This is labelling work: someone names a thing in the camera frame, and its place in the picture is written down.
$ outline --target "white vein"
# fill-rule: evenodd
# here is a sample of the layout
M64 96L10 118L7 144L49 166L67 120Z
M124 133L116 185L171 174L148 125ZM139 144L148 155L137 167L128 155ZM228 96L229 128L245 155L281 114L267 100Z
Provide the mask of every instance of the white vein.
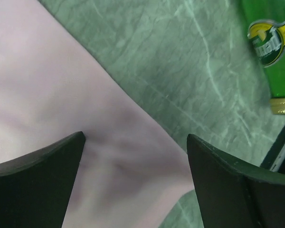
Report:
M146 80L143 78L138 77L141 81L143 81L145 84L147 84L152 90L154 90L158 95L163 97L165 100L167 100L171 105L176 107L181 113L183 113L186 117L188 117L192 122L194 122L197 126L199 126L203 131L206 131L205 126L201 125L199 122L197 122L195 119L193 119L187 112L179 108L173 101L167 98L164 94L162 94L158 89L156 89L154 86L150 85Z
M227 8L229 8L229 6L230 6L229 0L225 0L225 6L226 6Z
M239 77L240 77L240 75L231 69L228 69L228 71L230 74L236 76L238 93L235 94L236 99L234 99L234 102L235 103L238 102L242 107L245 107L245 101L243 100L242 95L241 95L241 91L239 89ZM249 112L250 114L254 115L256 118L259 118L259 116L255 112L252 112L250 109L247 109L246 111Z
M250 140L250 138L249 138L249 136L248 136L248 134L247 134L247 132L246 131L248 131L249 130L249 127L248 127L248 124L246 123L246 121L244 120L244 118L240 115L240 114L238 114L237 112L234 112L237 116L238 116L238 118L241 120L241 122L243 123L243 125L245 126L241 126L241 129L243 130L243 133L244 133L244 135L245 135L245 137L246 137L246 139L247 139L247 142L248 142L248 145L249 146L252 146L252 143L251 143L251 140Z
M203 31L202 31L201 28L200 28L200 25L199 25L198 21L196 20L195 13L194 13L194 7L193 7L193 5L192 5L192 2L191 2L190 0L189 0L189 2L190 2L190 6L188 5L188 2L185 1L185 5L186 5L186 8L187 8L187 11L188 11L188 13L192 16L192 19L193 19L193 21L194 21L194 23L195 23L195 25L196 25L196 28L197 28L197 30L198 30L200 36L202 37L202 40L203 40L204 45L205 45L205 48L206 48L206 52L207 52L206 68L207 68L207 72L208 72L208 75L209 75L209 78L210 78L210 82L211 82L211 84L212 84L212 86L213 86L214 91L215 91L216 94L218 95L218 98L220 99L222 105L225 106L225 101L224 101L224 99L223 99L223 96L222 96L222 94L220 93L220 91L219 91L217 85L216 85L215 82L214 82L214 77L213 77L212 71L211 71L211 69L210 69L210 51L209 51L208 42L207 42L207 40L206 40L206 38L205 38L205 35L204 35Z
M192 224L192 222L190 221L189 217L185 214L185 212L184 212L185 210L184 210L184 208L181 206L180 202L177 202L177 205L180 207L181 212L182 212L182 214L184 215L184 218L185 218L186 222L188 223L189 227L190 227L190 228L193 228L193 224Z
M100 16L100 18L104 19L103 16L101 15L101 13L99 12L97 6L95 5L95 2L93 2L93 6L94 6L94 9L95 9L96 13Z
M268 137L266 134L261 133L261 132L259 132L259 133L252 132L251 135L252 135L254 138L255 138L255 137L258 137L258 136L264 137L265 139L267 139L267 140L270 141L271 143L274 143L274 142L275 142L274 139Z
M182 10L182 8L183 8L183 6L180 5L180 6L177 8L177 10L175 11L174 16L179 16L180 11Z
M233 35L232 35L232 28L230 29L230 42L229 42L230 51L233 48Z
M168 5L168 9L171 10L171 4L170 4L170 0L166 0L167 5Z

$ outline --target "marble floor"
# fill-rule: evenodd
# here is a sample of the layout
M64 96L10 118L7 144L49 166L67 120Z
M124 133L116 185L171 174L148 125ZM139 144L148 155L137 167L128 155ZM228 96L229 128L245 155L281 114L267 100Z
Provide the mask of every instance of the marble floor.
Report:
M248 48L237 0L40 0L185 150L196 134L259 165L285 116ZM161 228L203 227L195 192Z

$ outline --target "pink cloth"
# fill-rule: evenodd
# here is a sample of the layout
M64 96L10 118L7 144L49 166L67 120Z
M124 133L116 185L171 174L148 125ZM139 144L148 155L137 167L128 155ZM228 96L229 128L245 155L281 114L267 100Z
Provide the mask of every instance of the pink cloth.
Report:
M87 137L64 228L156 228L187 155L34 0L0 0L0 163Z

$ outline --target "black plastic object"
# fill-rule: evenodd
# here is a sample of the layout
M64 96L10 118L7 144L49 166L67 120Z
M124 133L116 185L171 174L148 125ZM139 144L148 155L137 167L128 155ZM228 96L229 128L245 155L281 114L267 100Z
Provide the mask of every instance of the black plastic object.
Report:
M195 135L188 157L205 228L285 228L285 175L218 150Z
M60 228L85 144L82 132L0 164L0 228Z

